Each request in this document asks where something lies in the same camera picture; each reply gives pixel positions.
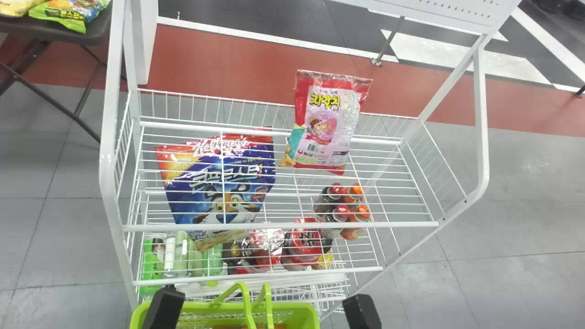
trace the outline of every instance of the basket handle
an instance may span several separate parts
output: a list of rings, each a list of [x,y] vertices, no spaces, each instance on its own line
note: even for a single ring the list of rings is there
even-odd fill
[[[213,301],[209,303],[210,307],[219,307],[223,300],[228,298],[236,290],[242,291],[242,300],[244,302],[244,318],[246,319],[246,325],[248,329],[256,329],[256,323],[254,323],[254,317],[252,316],[252,302],[250,301],[250,292],[248,287],[243,282],[236,282],[228,290],[221,295],[217,296]]]
[[[256,329],[256,323],[252,315],[252,309],[266,308],[266,326],[268,329],[274,329],[274,318],[272,316],[272,295],[270,293],[270,285],[265,283],[262,285],[262,290],[258,298],[252,303],[250,301],[250,292],[248,287],[243,282],[236,282],[224,293],[216,297],[210,302],[211,307],[220,306],[223,301],[228,298],[236,290],[242,291],[242,300],[244,302],[244,317],[246,319],[246,325],[248,329]]]
[[[274,329],[274,318],[272,316],[272,294],[270,293],[270,285],[265,283],[262,285],[260,295],[252,304],[252,308],[266,306],[266,325],[268,329]]]

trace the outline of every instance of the red floor stripe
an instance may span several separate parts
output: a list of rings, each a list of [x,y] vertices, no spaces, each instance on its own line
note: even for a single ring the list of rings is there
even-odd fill
[[[0,49],[8,61],[23,42]],[[95,48],[106,58],[106,46]],[[25,76],[35,83],[85,87],[95,63],[71,44],[55,43]],[[417,116],[448,73],[404,64],[373,67],[368,59],[159,25],[147,88],[249,100],[293,102],[296,69],[374,79],[363,110]],[[104,72],[96,88],[104,87]],[[551,88],[487,80],[491,128],[585,137],[585,99]],[[463,76],[429,119],[474,125],[473,77]]]

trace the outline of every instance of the white wire shelf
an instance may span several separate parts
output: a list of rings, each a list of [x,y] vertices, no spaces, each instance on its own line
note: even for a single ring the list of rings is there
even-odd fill
[[[349,160],[344,174],[339,176],[317,169],[278,166],[293,125],[294,108],[290,105],[153,90],[139,90],[139,93],[141,116],[130,118],[130,100],[138,98],[137,93],[131,94],[121,118],[115,153],[116,192],[121,195],[124,186],[130,186],[128,210],[121,211],[127,214],[122,231],[126,251],[133,260],[133,285],[137,294],[140,286],[175,284],[190,291],[196,288],[199,293],[192,298],[204,299],[221,290],[210,290],[206,286],[210,281],[218,282],[218,287],[236,280],[252,285],[284,282],[284,286],[277,286],[273,291],[275,300],[303,299],[312,302],[318,310],[339,311],[338,303],[356,290],[360,275],[379,273],[403,250],[409,249],[402,245],[401,230],[436,229],[441,225],[441,216],[466,197],[430,133],[417,118],[360,114]],[[275,183],[255,221],[175,224],[155,147],[205,141],[226,133],[261,134],[273,139],[274,150],[265,152],[271,152],[274,157]],[[407,133],[411,137],[405,141]],[[129,154],[137,154],[137,159]],[[317,197],[324,187],[333,183],[342,187],[362,186],[363,203],[370,209],[371,221],[294,223],[297,218],[315,216]],[[183,214],[196,217],[222,213],[212,210]],[[289,271],[277,263],[262,273],[228,275],[227,265],[222,262],[212,276],[177,276],[170,269],[161,279],[142,280],[145,238],[176,237],[178,231],[260,228],[288,231],[300,227],[365,229],[355,241],[341,237],[333,240],[333,261],[326,269],[312,270],[308,266],[308,270]],[[305,282],[315,284],[307,289]]]

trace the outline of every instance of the white floor stripe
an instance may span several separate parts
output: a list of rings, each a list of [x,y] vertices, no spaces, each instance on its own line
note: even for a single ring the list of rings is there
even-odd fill
[[[571,87],[569,85],[558,84],[558,83],[553,83],[552,85],[554,85],[555,88],[557,88],[558,90],[564,90],[564,91],[570,91],[570,92],[578,92],[578,90],[580,89],[577,87]]]
[[[388,37],[390,31],[382,30],[382,33],[384,37]],[[451,68],[456,67],[469,51],[466,46],[403,33],[396,33],[390,45],[399,61],[417,61]],[[548,79],[525,58],[488,51],[484,53],[487,74],[550,85]]]
[[[345,47],[331,46],[329,44],[308,42],[308,41],[302,41],[302,40],[297,40],[297,39],[290,39],[287,37],[265,35],[262,33],[248,32],[248,31],[244,31],[244,30],[228,29],[228,28],[223,28],[221,26],[201,24],[201,23],[189,22],[187,20],[178,20],[178,19],[161,17],[161,16],[159,16],[157,23],[164,24],[164,25],[170,25],[170,26],[177,26],[179,28],[186,28],[186,29],[200,30],[200,31],[205,31],[205,32],[220,33],[223,35],[244,37],[244,38],[253,39],[253,40],[287,44],[289,46],[295,46],[295,47],[323,50],[325,52],[331,52],[331,53],[348,54],[348,55],[352,55],[352,56],[367,57],[367,58],[372,58],[372,57],[378,56],[378,54],[376,54],[376,53],[364,52],[364,51],[358,50],[358,49],[348,49]],[[395,63],[398,62],[396,57],[389,56],[389,55],[384,55],[382,57],[382,60],[392,61]]]
[[[516,8],[512,12],[512,17],[553,53],[569,70],[575,73],[579,79],[585,82],[585,63],[575,56],[575,54],[538,25],[530,16],[520,10],[520,8]]]
[[[374,10],[374,9],[368,9],[368,11],[373,12],[373,13],[379,13],[381,15],[390,16],[390,17],[400,17],[400,15],[395,15],[393,13],[387,13],[387,12],[381,12],[381,11],[377,11],[377,10]],[[472,35],[481,35],[481,33],[479,33],[479,32],[474,32],[474,31],[470,31],[470,30],[464,30],[464,29],[454,28],[452,26],[446,26],[446,25],[441,25],[441,24],[432,23],[432,22],[426,22],[424,20],[419,20],[419,19],[410,18],[410,17],[406,17],[405,20],[410,20],[411,22],[422,23],[422,24],[431,25],[431,26],[437,26],[438,28],[444,28],[444,29],[449,29],[449,30],[453,30],[453,31],[458,31],[458,32],[463,32],[463,33],[469,33],[469,34],[472,34]],[[500,33],[500,32],[497,32],[494,35],[493,39],[497,39],[497,40],[500,40],[500,41],[508,42],[508,39],[506,39],[506,37],[503,36],[502,33]]]

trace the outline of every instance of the green shopping basket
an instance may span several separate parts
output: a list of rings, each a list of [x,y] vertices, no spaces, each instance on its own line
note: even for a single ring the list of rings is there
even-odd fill
[[[242,291],[243,301],[225,302],[237,289]],[[130,320],[130,329],[142,329],[150,303],[144,302],[136,308]],[[275,324],[277,329],[319,329],[319,318],[315,308],[309,303],[273,303],[268,283],[262,286],[260,295],[252,303],[248,288],[244,283],[238,282],[213,301],[185,301],[177,328],[260,329],[261,326],[274,329]]]

